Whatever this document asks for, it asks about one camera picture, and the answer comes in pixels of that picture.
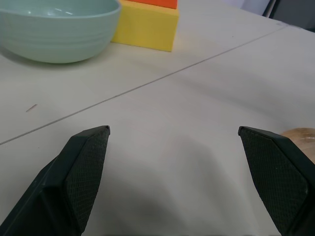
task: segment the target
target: yellow block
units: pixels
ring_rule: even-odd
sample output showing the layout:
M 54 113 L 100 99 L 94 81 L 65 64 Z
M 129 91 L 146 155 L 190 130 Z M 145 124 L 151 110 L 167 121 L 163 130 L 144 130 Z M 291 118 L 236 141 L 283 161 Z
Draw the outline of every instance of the yellow block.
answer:
M 112 42 L 171 52 L 178 9 L 121 0 L 123 9 Z

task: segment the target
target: light green bowl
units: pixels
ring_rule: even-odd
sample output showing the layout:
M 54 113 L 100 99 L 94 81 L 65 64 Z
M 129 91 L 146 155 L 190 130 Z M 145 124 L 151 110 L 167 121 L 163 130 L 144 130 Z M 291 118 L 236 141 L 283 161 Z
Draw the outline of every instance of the light green bowl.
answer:
M 43 62 L 85 60 L 111 41 L 120 11 L 118 0 L 0 0 L 0 46 Z

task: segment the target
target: textured rubber pad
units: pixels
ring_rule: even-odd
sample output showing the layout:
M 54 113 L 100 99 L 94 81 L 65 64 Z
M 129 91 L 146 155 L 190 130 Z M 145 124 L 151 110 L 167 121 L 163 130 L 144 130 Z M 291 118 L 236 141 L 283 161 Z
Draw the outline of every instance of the textured rubber pad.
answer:
M 64 189 L 81 232 L 85 230 L 96 198 L 106 153 L 104 132 L 87 140 L 71 168 Z
M 286 235 L 308 195 L 308 183 L 273 140 L 246 129 L 240 136 L 259 196 Z

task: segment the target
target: table surface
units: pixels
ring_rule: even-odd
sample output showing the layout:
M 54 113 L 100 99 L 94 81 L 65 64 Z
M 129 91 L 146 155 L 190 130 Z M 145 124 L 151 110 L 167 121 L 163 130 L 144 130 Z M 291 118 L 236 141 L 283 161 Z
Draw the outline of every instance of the table surface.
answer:
M 172 53 L 111 44 L 50 65 L 1 51 L 0 222 L 72 135 L 110 125 L 83 235 L 279 235 L 237 131 L 314 127 L 315 34 L 218 0 L 179 8 Z

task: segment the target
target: orange block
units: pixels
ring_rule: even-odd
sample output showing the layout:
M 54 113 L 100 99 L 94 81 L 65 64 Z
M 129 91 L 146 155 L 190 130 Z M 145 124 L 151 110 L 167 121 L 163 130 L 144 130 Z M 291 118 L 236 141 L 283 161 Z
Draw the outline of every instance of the orange block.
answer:
M 167 8 L 177 8 L 177 0 L 128 0 Z

